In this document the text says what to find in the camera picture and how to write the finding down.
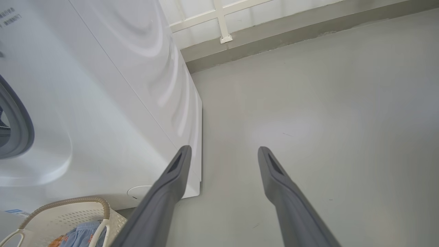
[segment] gray baseboard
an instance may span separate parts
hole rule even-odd
[[[190,73],[360,25],[439,7],[439,0],[344,0],[209,40],[181,50]]]

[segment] washing machine side panel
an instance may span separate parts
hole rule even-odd
[[[71,2],[175,147],[193,147],[201,180],[201,100],[159,2]]]
[[[65,171],[34,185],[0,185],[0,209],[33,211],[90,195],[102,196],[114,209],[135,207],[138,202],[127,191],[152,185],[177,149],[69,2],[0,3],[1,9],[11,6],[21,19],[0,29],[0,74],[27,108],[36,139],[7,168],[22,177],[50,174],[57,167]],[[53,139],[46,143],[68,143],[68,152],[61,156],[64,163],[51,161],[54,168],[41,172],[38,165],[47,160],[32,151],[57,156],[53,147],[39,145],[47,136]],[[14,162],[31,169],[14,170]],[[2,161],[0,169],[5,167]],[[196,194],[199,182],[188,191]]]

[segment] plastic basket handle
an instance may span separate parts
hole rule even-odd
[[[54,208],[54,207],[59,207],[59,206],[64,206],[64,205],[68,205],[68,204],[74,204],[74,203],[88,203],[88,202],[96,202],[96,203],[100,203],[102,204],[102,206],[104,207],[104,219],[109,219],[110,218],[110,205],[108,204],[108,202],[100,197],[91,197],[91,196],[86,196],[86,197],[78,197],[78,198],[72,198],[72,199],[67,199],[67,200],[62,200],[62,201],[58,201],[58,202],[54,202],[54,203],[49,203],[47,205],[44,205],[40,208],[38,208],[37,210],[33,211],[24,221],[23,223],[18,227],[18,229],[24,229],[27,224],[39,213]]]

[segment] clothes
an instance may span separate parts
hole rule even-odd
[[[100,224],[99,221],[79,224],[75,229],[65,235],[64,240],[59,247],[88,247],[94,232]],[[106,232],[107,229],[102,231],[97,240],[96,247],[102,247],[102,245],[104,245]]]
[[[64,240],[65,235],[61,235],[58,238],[56,238],[55,240],[53,240],[48,247],[58,247],[61,242]]]

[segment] circular access panel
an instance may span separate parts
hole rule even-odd
[[[151,187],[151,185],[133,187],[130,188],[126,194],[133,200],[141,201]]]

